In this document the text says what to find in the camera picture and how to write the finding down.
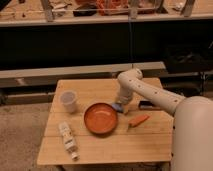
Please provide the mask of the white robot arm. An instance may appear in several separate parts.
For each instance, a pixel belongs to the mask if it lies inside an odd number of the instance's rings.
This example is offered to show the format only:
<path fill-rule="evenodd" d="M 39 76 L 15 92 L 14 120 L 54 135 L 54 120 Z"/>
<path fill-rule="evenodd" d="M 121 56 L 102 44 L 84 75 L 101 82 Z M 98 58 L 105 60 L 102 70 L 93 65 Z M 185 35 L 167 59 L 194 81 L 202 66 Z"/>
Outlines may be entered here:
<path fill-rule="evenodd" d="M 137 93 L 174 117 L 171 171 L 213 171 L 213 100 L 181 96 L 142 78 L 138 68 L 120 73 L 116 101 L 126 106 Z"/>

